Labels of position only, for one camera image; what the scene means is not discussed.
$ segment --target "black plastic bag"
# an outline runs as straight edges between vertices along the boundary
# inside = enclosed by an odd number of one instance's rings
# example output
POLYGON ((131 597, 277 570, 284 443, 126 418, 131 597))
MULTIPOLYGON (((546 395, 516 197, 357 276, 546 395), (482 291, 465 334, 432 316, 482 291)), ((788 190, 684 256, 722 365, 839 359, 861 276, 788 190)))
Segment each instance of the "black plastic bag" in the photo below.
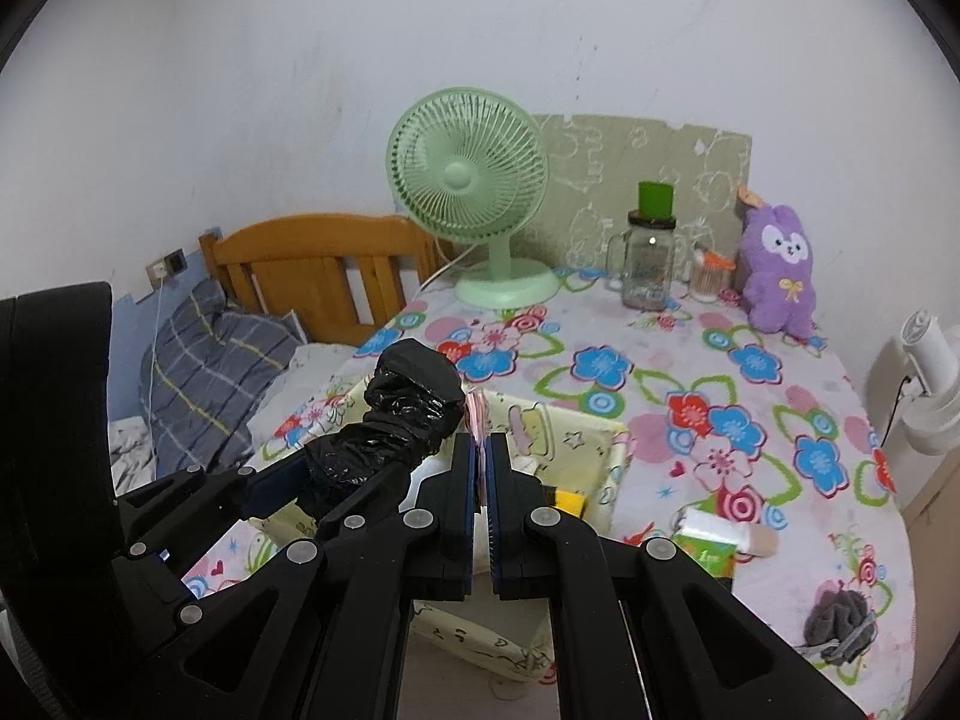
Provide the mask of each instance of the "black plastic bag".
POLYGON ((405 338, 376 364, 361 422, 304 447, 310 483, 296 504, 317 520, 346 500, 387 463, 414 470, 434 455, 464 418, 460 375, 439 352, 405 338))

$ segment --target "wooden bed frame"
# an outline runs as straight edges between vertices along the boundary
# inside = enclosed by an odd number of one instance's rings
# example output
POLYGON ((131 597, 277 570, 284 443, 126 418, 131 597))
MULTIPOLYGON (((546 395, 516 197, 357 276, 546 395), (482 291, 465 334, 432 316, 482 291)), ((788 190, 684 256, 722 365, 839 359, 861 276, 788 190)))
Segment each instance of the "wooden bed frame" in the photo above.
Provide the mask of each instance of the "wooden bed frame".
POLYGON ((247 310, 296 311, 311 341, 351 346, 361 346, 406 304, 398 257, 413 258, 421 283, 440 267, 433 238, 397 215, 273 218, 224 240, 203 235, 200 249, 210 275, 247 310), (357 316, 344 258, 360 269, 373 324, 357 316))

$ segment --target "wall outlet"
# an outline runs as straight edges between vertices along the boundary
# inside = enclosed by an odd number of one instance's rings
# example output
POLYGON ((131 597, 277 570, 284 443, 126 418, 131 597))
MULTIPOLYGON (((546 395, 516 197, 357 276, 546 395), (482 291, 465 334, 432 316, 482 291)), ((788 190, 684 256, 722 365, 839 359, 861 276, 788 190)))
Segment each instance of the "wall outlet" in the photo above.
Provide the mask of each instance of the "wall outlet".
POLYGON ((147 265, 147 278, 150 279, 150 286, 158 290, 160 285, 168 278, 186 271, 186 257, 184 250, 179 248, 171 251, 166 257, 147 265))

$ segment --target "gray cloth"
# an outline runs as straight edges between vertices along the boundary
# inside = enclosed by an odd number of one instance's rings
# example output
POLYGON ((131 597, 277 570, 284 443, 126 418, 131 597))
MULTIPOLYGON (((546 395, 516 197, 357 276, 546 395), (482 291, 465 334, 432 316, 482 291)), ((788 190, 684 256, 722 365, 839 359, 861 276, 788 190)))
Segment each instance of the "gray cloth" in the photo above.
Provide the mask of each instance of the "gray cloth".
POLYGON ((803 626, 809 654, 819 653, 828 664, 851 664, 876 635, 867 600, 853 590, 824 594, 803 626))
POLYGON ((232 469, 253 454, 247 420, 298 342, 281 319, 249 314, 213 279, 160 327, 140 369, 157 479, 191 464, 232 469))

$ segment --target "small wooden stick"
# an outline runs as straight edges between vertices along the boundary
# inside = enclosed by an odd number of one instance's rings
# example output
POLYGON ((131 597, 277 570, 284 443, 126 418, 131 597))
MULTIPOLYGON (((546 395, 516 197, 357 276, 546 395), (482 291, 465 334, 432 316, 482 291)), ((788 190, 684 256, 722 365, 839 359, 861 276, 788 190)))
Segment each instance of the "small wooden stick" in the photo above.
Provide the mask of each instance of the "small wooden stick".
POLYGON ((744 205, 749 205, 751 208, 763 207, 763 199, 760 197, 760 195, 754 191, 750 191, 746 187, 740 187, 736 191, 736 197, 744 205))

